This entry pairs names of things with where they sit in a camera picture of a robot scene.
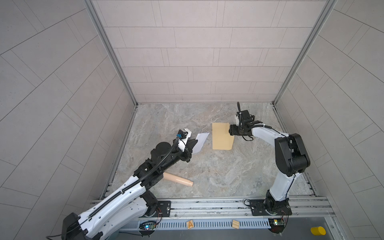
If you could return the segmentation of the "white letter blue border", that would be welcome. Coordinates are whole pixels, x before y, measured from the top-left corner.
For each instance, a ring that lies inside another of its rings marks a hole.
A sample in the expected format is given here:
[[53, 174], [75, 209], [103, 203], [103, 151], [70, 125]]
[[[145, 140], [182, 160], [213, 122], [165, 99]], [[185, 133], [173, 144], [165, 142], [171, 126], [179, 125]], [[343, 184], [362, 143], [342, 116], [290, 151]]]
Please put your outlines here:
[[208, 132], [197, 134], [197, 137], [196, 137], [197, 144], [193, 148], [193, 154], [197, 154], [202, 150], [203, 145], [204, 145], [206, 139], [208, 138], [209, 134], [210, 133], [208, 133]]

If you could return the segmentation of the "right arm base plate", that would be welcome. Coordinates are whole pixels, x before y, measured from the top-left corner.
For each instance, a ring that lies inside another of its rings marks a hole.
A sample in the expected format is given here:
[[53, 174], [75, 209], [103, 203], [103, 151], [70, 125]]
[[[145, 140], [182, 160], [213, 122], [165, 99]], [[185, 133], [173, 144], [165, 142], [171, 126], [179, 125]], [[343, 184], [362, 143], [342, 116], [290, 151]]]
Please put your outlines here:
[[287, 200], [276, 202], [271, 200], [250, 200], [250, 209], [253, 216], [282, 216], [292, 215], [292, 210]]

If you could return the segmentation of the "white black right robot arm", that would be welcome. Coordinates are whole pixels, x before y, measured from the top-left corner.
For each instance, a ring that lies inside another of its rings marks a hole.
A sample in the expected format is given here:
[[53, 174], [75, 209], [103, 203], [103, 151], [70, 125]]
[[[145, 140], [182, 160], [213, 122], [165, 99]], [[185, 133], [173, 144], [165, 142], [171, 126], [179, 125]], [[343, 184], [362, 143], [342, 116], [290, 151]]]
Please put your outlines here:
[[311, 164], [303, 139], [299, 134], [281, 133], [261, 121], [256, 121], [255, 116], [247, 110], [238, 109], [236, 118], [236, 124], [230, 125], [231, 136], [249, 137], [251, 141], [256, 137], [275, 148], [279, 172], [266, 193], [264, 206], [268, 214], [276, 215], [288, 205], [291, 187]]

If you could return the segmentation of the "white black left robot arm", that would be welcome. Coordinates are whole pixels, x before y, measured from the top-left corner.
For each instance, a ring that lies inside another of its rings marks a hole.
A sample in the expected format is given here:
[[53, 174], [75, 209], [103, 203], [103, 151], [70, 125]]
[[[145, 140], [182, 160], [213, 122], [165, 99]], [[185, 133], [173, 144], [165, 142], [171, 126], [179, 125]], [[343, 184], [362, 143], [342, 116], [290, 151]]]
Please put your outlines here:
[[63, 240], [106, 240], [130, 221], [155, 213], [158, 200], [150, 192], [165, 170], [178, 161], [189, 162], [195, 139], [176, 138], [172, 144], [161, 142], [134, 174], [116, 191], [96, 206], [63, 221]]

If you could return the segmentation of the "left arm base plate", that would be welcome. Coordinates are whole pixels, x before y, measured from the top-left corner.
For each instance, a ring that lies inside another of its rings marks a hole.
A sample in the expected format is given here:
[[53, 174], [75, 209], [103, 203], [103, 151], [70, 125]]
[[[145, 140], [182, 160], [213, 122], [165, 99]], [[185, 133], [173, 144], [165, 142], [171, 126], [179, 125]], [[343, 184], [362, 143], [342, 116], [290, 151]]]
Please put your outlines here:
[[147, 218], [169, 217], [171, 211], [171, 203], [171, 201], [158, 201], [157, 203], [148, 207], [145, 216]]

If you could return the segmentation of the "yellow paper envelope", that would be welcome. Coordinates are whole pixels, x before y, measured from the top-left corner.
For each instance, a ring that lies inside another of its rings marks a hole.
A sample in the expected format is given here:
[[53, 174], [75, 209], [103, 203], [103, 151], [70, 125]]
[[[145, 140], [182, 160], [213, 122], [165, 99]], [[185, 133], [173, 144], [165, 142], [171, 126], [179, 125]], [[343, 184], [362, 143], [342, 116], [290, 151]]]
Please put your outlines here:
[[229, 133], [229, 123], [212, 123], [213, 150], [229, 151], [233, 148], [234, 136]]

